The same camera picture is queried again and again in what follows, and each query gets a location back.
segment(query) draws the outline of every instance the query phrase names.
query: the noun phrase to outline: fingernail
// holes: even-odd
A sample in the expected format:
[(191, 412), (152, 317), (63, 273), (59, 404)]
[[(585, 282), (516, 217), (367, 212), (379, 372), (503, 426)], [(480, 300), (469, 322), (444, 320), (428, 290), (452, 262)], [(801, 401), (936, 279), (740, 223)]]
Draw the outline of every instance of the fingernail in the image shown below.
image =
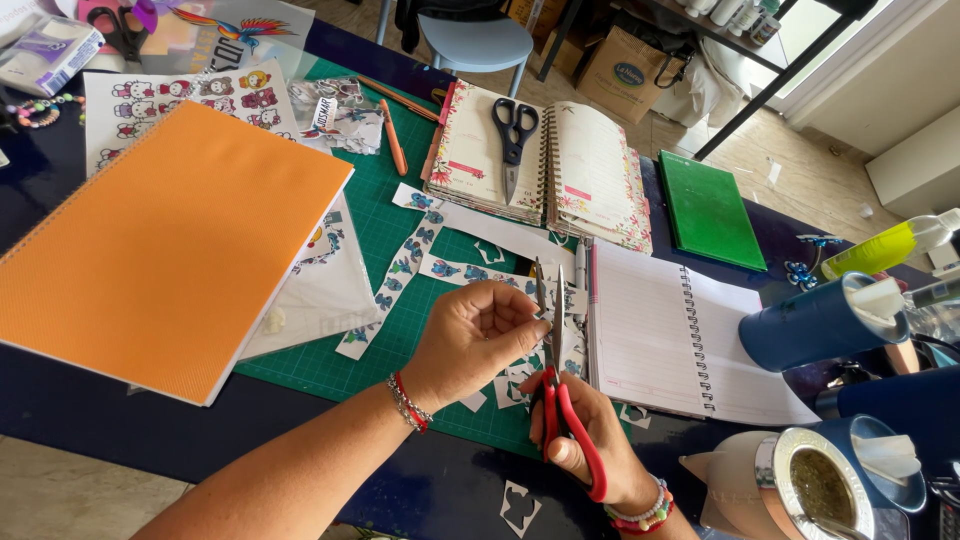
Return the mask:
[(550, 332), (550, 327), (552, 326), (550, 321), (540, 319), (534, 327), (534, 331), (537, 333), (537, 340), (543, 339)]
[(566, 444), (561, 443), (560, 448), (557, 449), (557, 453), (553, 454), (550, 459), (557, 464), (563, 463), (566, 459), (566, 455), (570, 453), (570, 449), (566, 447)]

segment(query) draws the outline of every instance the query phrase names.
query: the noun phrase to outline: cardboard box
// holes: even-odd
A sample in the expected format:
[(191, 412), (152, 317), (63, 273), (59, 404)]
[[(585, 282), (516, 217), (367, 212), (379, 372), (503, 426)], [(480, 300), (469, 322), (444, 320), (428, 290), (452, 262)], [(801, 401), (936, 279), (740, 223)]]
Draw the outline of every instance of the cardboard box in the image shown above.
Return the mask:
[[(530, 18), (530, 10), (533, 9), (536, 0), (513, 0), (507, 15), (526, 26), (527, 19)], [(537, 25), (534, 26), (534, 32), (531, 36), (534, 39), (536, 47), (543, 47), (543, 44), (550, 37), (550, 31), (557, 28), (560, 22), (560, 13), (563, 12), (566, 0), (543, 0), (543, 7), (540, 8), (540, 16), (537, 17)]]
[[(557, 31), (554, 30), (550, 33), (550, 38), (543, 47), (538, 50), (538, 47), (535, 46), (534, 50), (537, 51), (537, 54), (540, 56), (545, 57), (547, 51), (553, 46), (553, 41), (556, 38)], [(557, 58), (553, 59), (553, 67), (559, 69), (561, 73), (573, 77), (573, 73), (577, 70), (577, 66), (580, 65), (580, 60), (583, 59), (584, 53), (587, 51), (586, 41), (583, 35), (571, 30), (566, 35), (564, 42), (560, 44), (560, 50), (557, 51)]]
[[(636, 124), (660, 97), (662, 89), (654, 79), (666, 58), (665, 53), (614, 26), (593, 51), (577, 81), (577, 91)], [(680, 59), (670, 59), (660, 81), (673, 80), (683, 67)]]

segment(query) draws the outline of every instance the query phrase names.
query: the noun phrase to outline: red scissors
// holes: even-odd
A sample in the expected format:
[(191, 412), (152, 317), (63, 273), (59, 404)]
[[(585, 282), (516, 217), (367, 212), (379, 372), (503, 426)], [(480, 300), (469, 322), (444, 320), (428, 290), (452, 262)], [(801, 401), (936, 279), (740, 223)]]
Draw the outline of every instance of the red scissors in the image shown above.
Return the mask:
[[(543, 267), (540, 266), (539, 259), (537, 259), (536, 268), (537, 304), (540, 305), (540, 315), (543, 315), (547, 311), (543, 294), (546, 287), (543, 284)], [(530, 410), (533, 412), (534, 405), (543, 400), (543, 440), (541, 441), (543, 461), (548, 459), (546, 449), (553, 439), (567, 437), (577, 441), (584, 452), (593, 482), (587, 485), (580, 479), (573, 478), (587, 491), (591, 499), (600, 503), (607, 496), (607, 472), (604, 470), (600, 454), (593, 446), (593, 441), (587, 435), (587, 430), (577, 418), (577, 413), (573, 411), (566, 384), (560, 382), (560, 365), (564, 350), (564, 316), (564, 268), (560, 266), (557, 274), (557, 293), (554, 295), (553, 329), (543, 339), (543, 355), (546, 358), (543, 365), (546, 369), (540, 376), (540, 384), (537, 385), (537, 391), (534, 392), (530, 402)]]

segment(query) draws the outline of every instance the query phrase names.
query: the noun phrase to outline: beaded bracelet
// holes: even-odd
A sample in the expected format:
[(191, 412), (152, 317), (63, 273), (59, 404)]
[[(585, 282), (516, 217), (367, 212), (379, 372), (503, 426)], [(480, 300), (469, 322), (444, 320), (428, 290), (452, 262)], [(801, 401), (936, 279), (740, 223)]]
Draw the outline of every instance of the beaded bracelet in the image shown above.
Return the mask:
[[(80, 104), (80, 125), (86, 123), (86, 99), (83, 96), (74, 96), (72, 94), (63, 94), (54, 96), (50, 99), (27, 100), (19, 106), (7, 105), (7, 112), (16, 114), (17, 123), (25, 128), (45, 128), (53, 124), (60, 118), (60, 107), (66, 102), (75, 101)], [(37, 119), (32, 119), (31, 115), (38, 112), (47, 111), (47, 114)]]
[(666, 489), (666, 480), (650, 475), (657, 483), (657, 501), (654, 505), (636, 516), (628, 516), (617, 512), (609, 504), (604, 504), (607, 515), (611, 518), (611, 525), (618, 530), (631, 534), (645, 534), (660, 528), (667, 516), (673, 511), (673, 495)]
[(433, 422), (433, 416), (410, 401), (407, 393), (403, 390), (400, 372), (396, 371), (390, 374), (387, 378), (387, 388), (390, 388), (390, 393), (394, 396), (396, 410), (400, 411), (407, 424), (413, 426), (420, 433), (425, 432), (427, 424)]

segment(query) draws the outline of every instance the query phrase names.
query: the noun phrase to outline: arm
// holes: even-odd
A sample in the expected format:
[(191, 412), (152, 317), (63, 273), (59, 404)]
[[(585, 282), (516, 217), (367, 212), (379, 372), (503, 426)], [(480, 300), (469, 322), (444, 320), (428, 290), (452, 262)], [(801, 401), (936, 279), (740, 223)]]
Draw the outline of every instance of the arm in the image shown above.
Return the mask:
[[(400, 372), (410, 400), (432, 414), (482, 388), (549, 331), (535, 311), (526, 295), (498, 282), (441, 296)], [(133, 539), (316, 540), (411, 429), (381, 382), (241, 456)]]
[[(525, 394), (533, 394), (540, 383), (540, 373), (531, 375), (519, 388)], [(657, 484), (636, 458), (630, 447), (627, 435), (620, 427), (620, 421), (613, 410), (613, 404), (606, 395), (594, 390), (584, 380), (567, 372), (560, 375), (561, 382), (570, 392), (570, 404), (577, 418), (587, 429), (587, 434), (604, 462), (607, 471), (607, 497), (604, 503), (617, 512), (630, 516), (640, 515), (649, 510), (657, 501)], [(530, 415), (530, 440), (540, 445), (543, 439), (543, 405), (537, 403)], [(590, 484), (590, 470), (580, 445), (573, 439), (557, 437), (547, 447), (547, 455), (560, 468)], [(634, 536), (620, 532), (624, 540), (699, 540), (697, 533), (690, 527), (678, 507), (674, 507), (670, 517), (657, 530)]]

